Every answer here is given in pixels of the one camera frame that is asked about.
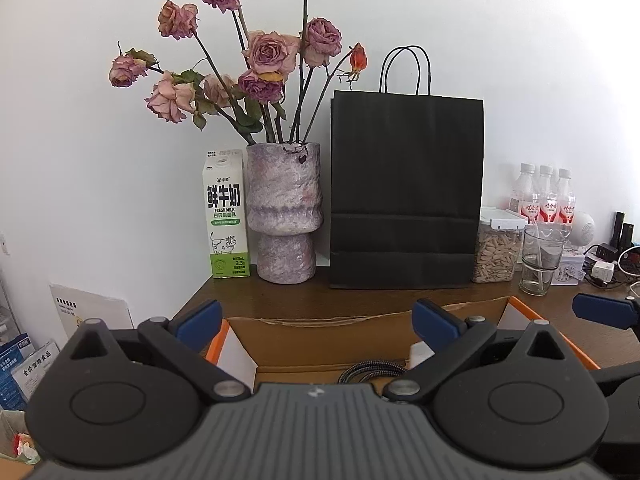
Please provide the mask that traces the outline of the cotton swab plastic jar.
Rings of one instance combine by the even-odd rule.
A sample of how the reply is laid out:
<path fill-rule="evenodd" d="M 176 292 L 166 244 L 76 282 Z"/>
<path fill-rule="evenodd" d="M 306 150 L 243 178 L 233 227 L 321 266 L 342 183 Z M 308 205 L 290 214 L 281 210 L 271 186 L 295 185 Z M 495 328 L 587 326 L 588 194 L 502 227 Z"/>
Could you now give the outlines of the cotton swab plastic jar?
<path fill-rule="evenodd" d="M 408 367 L 415 368 L 434 354 L 435 352 L 425 342 L 417 342 L 410 347 Z"/>

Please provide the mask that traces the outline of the white power adapter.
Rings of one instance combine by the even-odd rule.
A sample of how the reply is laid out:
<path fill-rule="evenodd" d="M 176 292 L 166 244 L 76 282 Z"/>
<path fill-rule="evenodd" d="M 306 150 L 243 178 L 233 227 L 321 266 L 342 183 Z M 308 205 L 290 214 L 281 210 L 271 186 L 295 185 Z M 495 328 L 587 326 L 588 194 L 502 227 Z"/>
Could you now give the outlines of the white power adapter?
<path fill-rule="evenodd" d="M 616 265 L 614 262 L 598 260 L 593 263 L 590 275 L 594 280 L 598 280 L 604 284 L 610 284 L 613 281 Z"/>

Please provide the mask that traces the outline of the red cardboard box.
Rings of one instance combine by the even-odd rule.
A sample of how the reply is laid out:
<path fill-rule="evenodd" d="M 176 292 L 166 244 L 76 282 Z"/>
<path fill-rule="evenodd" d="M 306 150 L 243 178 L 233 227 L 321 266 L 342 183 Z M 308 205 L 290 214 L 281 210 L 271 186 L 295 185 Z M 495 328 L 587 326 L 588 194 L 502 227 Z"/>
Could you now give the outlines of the red cardboard box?
<path fill-rule="evenodd" d="M 256 296 L 220 296 L 222 321 L 202 355 L 252 388 L 335 384 L 364 361 L 408 368 L 419 341 L 411 310 L 425 295 L 277 287 Z"/>

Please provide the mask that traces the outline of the black standing device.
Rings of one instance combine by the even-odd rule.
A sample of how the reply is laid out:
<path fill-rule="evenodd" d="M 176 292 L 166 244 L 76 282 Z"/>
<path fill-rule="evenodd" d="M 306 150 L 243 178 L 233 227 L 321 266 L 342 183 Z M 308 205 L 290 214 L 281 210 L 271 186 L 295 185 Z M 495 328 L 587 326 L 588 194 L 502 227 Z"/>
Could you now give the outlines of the black standing device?
<path fill-rule="evenodd" d="M 632 234 L 634 226 L 625 221 L 623 211 L 616 211 L 610 245 L 617 250 L 627 249 L 632 245 Z"/>

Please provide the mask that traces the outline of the white round speaker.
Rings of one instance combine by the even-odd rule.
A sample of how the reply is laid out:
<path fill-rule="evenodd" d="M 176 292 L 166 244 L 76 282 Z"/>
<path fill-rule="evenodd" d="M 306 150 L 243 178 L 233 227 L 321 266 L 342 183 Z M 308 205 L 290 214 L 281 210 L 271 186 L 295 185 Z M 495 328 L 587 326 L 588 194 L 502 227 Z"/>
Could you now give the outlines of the white round speaker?
<path fill-rule="evenodd" d="M 575 247 L 589 246 L 594 239 L 596 224 L 590 214 L 578 211 L 574 214 L 568 241 Z"/>

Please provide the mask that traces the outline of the glass cup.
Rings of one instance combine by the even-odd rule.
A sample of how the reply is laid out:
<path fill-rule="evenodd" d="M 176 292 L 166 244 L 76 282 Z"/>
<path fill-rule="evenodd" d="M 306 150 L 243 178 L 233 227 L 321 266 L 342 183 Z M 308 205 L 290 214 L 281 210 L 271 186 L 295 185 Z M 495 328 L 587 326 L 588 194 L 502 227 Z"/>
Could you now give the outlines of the glass cup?
<path fill-rule="evenodd" d="M 546 296 L 559 269 L 570 227 L 534 223 L 526 226 L 521 253 L 520 289 L 530 296 Z"/>

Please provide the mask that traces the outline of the water bottle right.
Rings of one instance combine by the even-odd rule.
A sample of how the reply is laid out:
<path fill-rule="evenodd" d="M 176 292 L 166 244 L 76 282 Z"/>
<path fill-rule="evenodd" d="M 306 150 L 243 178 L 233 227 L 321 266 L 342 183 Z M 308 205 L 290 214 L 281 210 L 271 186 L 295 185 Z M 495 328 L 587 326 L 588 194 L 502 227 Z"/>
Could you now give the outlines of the water bottle right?
<path fill-rule="evenodd" d="M 558 214 L 556 221 L 566 226 L 573 223 L 575 217 L 576 197 L 572 189 L 572 173 L 570 170 L 560 168 L 558 171 Z"/>

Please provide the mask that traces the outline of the water bottle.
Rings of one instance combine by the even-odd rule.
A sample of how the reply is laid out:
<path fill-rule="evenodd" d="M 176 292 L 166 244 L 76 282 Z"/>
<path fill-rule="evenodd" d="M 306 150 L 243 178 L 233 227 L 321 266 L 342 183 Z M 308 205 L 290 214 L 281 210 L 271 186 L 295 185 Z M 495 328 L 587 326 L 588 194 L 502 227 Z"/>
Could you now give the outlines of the water bottle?
<path fill-rule="evenodd" d="M 552 181 L 553 169 L 547 165 L 539 167 L 537 188 L 539 211 L 537 221 L 544 224 L 555 222 L 558 213 L 558 192 Z"/>
<path fill-rule="evenodd" d="M 509 210 L 526 218 L 529 224 L 537 221 L 540 209 L 539 194 L 534 175 L 536 167 L 528 162 L 522 162 L 520 175 L 514 183 Z"/>
<path fill-rule="evenodd" d="M 566 226 L 573 223 L 575 217 L 576 197 L 572 189 L 572 173 L 570 170 L 560 168 L 558 171 L 558 214 L 556 221 Z"/>

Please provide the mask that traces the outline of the water bottle middle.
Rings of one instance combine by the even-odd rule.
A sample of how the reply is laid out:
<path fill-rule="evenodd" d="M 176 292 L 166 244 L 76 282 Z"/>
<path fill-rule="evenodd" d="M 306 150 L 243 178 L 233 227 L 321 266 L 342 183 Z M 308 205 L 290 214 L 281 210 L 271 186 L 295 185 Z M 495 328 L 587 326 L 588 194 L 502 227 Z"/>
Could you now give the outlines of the water bottle middle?
<path fill-rule="evenodd" d="M 555 222 L 558 213 L 558 192 L 552 181 L 553 169 L 547 165 L 539 167 L 537 188 L 539 211 L 537 221 L 544 224 Z"/>

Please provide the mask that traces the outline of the water bottle left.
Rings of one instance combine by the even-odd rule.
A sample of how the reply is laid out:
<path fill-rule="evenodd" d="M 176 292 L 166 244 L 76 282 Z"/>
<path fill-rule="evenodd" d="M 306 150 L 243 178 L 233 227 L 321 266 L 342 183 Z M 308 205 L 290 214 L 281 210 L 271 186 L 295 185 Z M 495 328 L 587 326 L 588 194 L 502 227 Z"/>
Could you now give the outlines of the water bottle left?
<path fill-rule="evenodd" d="M 537 221 L 540 209 L 539 194 L 534 175 L 536 167 L 528 162 L 522 162 L 520 175 L 514 183 L 509 210 L 526 218 L 529 224 Z"/>

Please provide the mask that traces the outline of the purple ceramic vase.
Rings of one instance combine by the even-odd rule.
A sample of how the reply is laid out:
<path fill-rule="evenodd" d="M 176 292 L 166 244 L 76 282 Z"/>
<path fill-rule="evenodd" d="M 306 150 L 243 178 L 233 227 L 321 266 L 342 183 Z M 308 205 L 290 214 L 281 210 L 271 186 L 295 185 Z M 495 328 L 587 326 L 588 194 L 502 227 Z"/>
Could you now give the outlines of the purple ceramic vase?
<path fill-rule="evenodd" d="M 320 145 L 262 143 L 246 150 L 246 218 L 257 234 L 257 274 L 295 285 L 316 273 L 311 234 L 323 222 Z"/>

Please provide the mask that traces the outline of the black paper bag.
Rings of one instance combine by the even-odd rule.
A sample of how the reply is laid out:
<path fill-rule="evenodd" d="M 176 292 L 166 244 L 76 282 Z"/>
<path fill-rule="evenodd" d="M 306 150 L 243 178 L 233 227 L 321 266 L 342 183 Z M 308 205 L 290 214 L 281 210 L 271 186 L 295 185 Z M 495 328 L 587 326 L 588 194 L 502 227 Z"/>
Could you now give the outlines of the black paper bag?
<path fill-rule="evenodd" d="M 401 53 L 416 90 L 390 93 Z M 474 270 L 484 165 L 484 103 L 435 96 L 431 60 L 412 44 L 384 58 L 378 91 L 331 100 L 330 284 L 341 289 L 464 287 Z"/>

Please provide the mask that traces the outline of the blue white boxes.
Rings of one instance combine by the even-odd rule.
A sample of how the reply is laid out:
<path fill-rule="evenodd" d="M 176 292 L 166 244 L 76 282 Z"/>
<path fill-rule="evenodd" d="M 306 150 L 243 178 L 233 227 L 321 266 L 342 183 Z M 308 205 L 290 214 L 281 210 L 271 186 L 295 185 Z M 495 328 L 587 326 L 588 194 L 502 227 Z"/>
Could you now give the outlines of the blue white boxes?
<path fill-rule="evenodd" d="M 26 333 L 1 347 L 0 404 L 4 410 L 24 411 L 29 398 L 60 353 L 54 340 L 35 348 Z"/>

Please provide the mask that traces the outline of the clear plastic food container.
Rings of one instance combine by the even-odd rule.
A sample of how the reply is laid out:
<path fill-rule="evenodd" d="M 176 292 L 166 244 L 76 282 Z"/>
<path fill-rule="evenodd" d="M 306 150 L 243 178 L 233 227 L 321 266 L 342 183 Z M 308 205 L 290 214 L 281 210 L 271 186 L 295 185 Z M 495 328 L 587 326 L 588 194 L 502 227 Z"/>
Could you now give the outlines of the clear plastic food container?
<path fill-rule="evenodd" d="M 0 455 L 6 460 L 28 466 L 35 466 L 40 462 L 40 455 L 26 427 L 23 411 L 1 410 Z"/>

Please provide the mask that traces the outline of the dried pink roses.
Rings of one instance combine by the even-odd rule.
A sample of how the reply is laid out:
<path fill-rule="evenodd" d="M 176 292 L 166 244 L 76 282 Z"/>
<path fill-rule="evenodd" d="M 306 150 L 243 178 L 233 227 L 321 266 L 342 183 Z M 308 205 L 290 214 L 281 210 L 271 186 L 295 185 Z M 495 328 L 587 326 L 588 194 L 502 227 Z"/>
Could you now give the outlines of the dried pink roses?
<path fill-rule="evenodd" d="M 160 60 L 145 50 L 120 50 L 108 71 L 114 88 L 129 88 L 140 78 L 156 73 L 146 107 L 164 122 L 190 119 L 204 129 L 210 116 L 220 116 L 250 145 L 255 134 L 267 142 L 305 144 L 314 124 L 302 113 L 312 77 L 324 75 L 354 84 L 368 66 L 362 44 L 344 47 L 340 30 L 326 18 L 313 18 L 309 3 L 302 3 L 302 26 L 293 35 L 251 30 L 243 12 L 244 0 L 202 0 L 206 6 L 230 14 L 245 70 L 232 77 L 216 66 L 212 55 L 201 59 L 210 72 L 196 67 L 182 72 L 163 70 Z"/>

